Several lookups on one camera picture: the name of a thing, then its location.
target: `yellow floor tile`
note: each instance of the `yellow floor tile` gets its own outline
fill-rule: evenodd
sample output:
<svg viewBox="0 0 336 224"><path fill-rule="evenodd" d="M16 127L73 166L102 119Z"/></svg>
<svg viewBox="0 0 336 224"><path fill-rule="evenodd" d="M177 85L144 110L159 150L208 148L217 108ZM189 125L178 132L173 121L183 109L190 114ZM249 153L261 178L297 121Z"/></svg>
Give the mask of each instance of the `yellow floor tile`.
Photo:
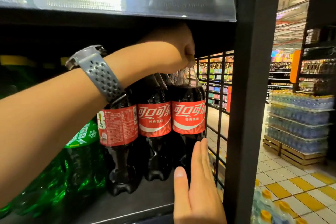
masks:
<svg viewBox="0 0 336 224"><path fill-rule="evenodd" d="M295 177L292 179L289 179L293 184L295 184L296 186L298 186L300 189L302 189L303 191L308 191L308 190L312 190L315 189L315 187L313 185L311 185L310 183L306 182L304 179L300 178L300 177Z"/></svg>
<svg viewBox="0 0 336 224"><path fill-rule="evenodd" d="M324 209L326 206L323 205L321 202L317 201L308 193L301 193L294 195L297 199L299 199L304 205L306 205L309 209L316 212L318 210Z"/></svg>
<svg viewBox="0 0 336 224"><path fill-rule="evenodd" d="M334 184L336 181L326 175L320 174L320 173L312 173L311 176L315 177L316 179L320 180L321 182L324 182L325 184Z"/></svg>
<svg viewBox="0 0 336 224"><path fill-rule="evenodd" d="M319 190L325 193L327 196L331 197L332 199L336 200L336 189L330 186L325 186L325 187L319 188Z"/></svg>
<svg viewBox="0 0 336 224"><path fill-rule="evenodd" d="M278 183L268 184L266 185L266 188L268 188L279 199L290 197L292 195L283 187L281 187Z"/></svg>
<svg viewBox="0 0 336 224"><path fill-rule="evenodd" d="M280 202L281 202L281 200L274 201L275 206L276 206L276 207L279 207ZM290 214L294 219L299 217L299 216L298 216L292 209L289 210L289 214Z"/></svg>

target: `green label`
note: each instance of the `green label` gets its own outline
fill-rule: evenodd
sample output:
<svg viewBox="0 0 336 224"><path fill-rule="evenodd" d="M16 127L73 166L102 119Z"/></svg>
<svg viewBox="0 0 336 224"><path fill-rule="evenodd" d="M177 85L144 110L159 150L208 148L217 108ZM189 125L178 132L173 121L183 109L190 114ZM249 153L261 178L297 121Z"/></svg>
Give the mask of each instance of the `green label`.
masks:
<svg viewBox="0 0 336 224"><path fill-rule="evenodd" d="M64 146L64 148L82 147L97 140L99 140L98 126L93 121L90 121Z"/></svg>

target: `bottle label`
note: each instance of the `bottle label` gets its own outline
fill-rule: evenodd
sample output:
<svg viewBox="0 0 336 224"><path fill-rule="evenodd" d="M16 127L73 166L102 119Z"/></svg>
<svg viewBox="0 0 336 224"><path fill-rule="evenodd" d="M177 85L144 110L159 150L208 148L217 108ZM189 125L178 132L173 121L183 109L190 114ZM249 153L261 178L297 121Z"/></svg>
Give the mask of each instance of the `bottle label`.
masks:
<svg viewBox="0 0 336 224"><path fill-rule="evenodd" d="M97 113L100 143L105 146L128 144L138 137L137 105Z"/></svg>
<svg viewBox="0 0 336 224"><path fill-rule="evenodd" d="M205 100L197 102L172 101L173 130L192 135L205 130Z"/></svg>
<svg viewBox="0 0 336 224"><path fill-rule="evenodd" d="M139 132L143 136L157 137L171 131L170 102L138 104Z"/></svg>
<svg viewBox="0 0 336 224"><path fill-rule="evenodd" d="M98 127L90 120L75 136L64 146L64 148L76 148L86 146L99 139Z"/></svg>

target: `snowflake graphic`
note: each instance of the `snowflake graphic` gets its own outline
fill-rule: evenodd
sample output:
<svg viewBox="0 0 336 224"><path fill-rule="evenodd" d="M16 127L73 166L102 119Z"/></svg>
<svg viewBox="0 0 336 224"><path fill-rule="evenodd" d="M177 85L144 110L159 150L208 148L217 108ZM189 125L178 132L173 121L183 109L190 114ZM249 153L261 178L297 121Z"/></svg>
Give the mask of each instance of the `snowflake graphic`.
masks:
<svg viewBox="0 0 336 224"><path fill-rule="evenodd" d="M94 138L97 132L95 130L90 131L89 137Z"/></svg>

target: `person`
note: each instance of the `person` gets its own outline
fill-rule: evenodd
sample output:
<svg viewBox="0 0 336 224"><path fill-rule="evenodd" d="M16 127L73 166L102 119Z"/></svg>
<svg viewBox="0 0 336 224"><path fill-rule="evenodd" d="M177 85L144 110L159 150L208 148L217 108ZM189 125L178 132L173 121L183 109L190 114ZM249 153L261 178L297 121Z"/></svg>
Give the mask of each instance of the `person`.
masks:
<svg viewBox="0 0 336 224"><path fill-rule="evenodd" d="M195 64L195 44L185 23L156 29L137 44L104 58L125 88L153 73ZM82 69L74 69L0 100L0 208L6 206L56 157L106 99ZM196 142L191 185L182 167L174 173L174 221L226 223L209 166L207 141Z"/></svg>

